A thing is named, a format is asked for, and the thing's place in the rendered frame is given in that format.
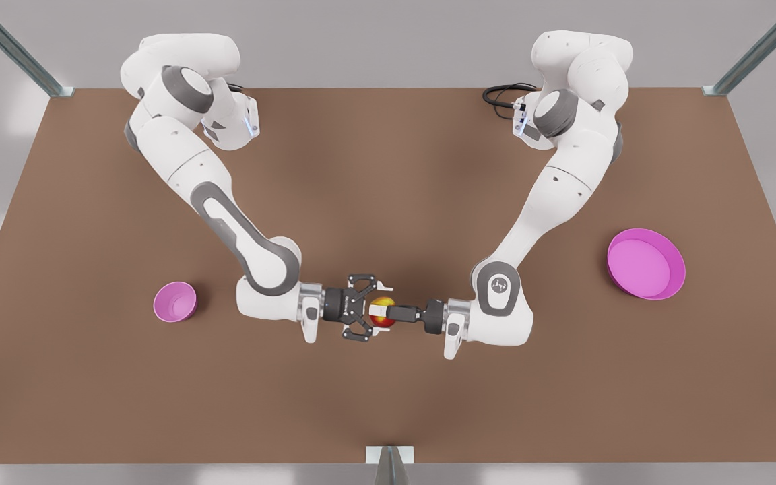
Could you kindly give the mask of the red yellow apple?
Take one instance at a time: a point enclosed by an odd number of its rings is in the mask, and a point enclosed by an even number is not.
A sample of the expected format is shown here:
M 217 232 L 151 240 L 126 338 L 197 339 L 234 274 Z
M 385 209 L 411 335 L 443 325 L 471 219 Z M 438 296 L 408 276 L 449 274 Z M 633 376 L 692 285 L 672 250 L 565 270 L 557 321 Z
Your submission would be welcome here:
M 372 322 L 375 327 L 380 328 L 388 328 L 394 325 L 396 321 L 390 319 L 390 317 L 387 316 L 387 313 L 388 308 L 395 306 L 395 304 L 394 299 L 387 296 L 378 297 L 370 302 L 368 310 L 370 322 Z

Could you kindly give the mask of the small pink bowl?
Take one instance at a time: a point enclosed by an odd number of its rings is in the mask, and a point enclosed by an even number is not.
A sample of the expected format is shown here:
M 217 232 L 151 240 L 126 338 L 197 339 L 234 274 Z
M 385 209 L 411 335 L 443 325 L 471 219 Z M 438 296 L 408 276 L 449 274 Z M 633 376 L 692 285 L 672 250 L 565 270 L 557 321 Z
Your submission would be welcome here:
M 178 280 L 164 285 L 154 297 L 153 311 L 157 319 L 176 323 L 185 321 L 197 310 L 198 297 L 194 287 Z

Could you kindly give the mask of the pink plate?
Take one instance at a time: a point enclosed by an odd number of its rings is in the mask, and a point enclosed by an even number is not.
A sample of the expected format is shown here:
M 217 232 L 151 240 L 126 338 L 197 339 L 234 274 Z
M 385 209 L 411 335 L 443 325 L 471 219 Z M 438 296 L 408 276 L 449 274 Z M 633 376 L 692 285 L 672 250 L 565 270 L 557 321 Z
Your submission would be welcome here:
M 686 262 L 667 237 L 649 229 L 616 234 L 606 253 L 610 279 L 626 294 L 643 300 L 667 300 L 686 282 Z

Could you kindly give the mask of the silver frame post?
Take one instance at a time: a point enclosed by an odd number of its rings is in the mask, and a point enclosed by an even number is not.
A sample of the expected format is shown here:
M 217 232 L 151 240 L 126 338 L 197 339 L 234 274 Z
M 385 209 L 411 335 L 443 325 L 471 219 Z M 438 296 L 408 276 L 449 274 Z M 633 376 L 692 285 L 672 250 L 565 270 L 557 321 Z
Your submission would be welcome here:
M 702 86 L 704 96 L 727 96 L 776 49 L 776 22 L 714 85 Z
M 375 485 L 412 485 L 406 466 L 414 463 L 413 446 L 366 446 L 364 462 L 375 464 Z
M 68 98 L 74 95 L 76 91 L 74 87 L 61 85 L 2 24 L 0 24 L 0 50 L 50 98 Z

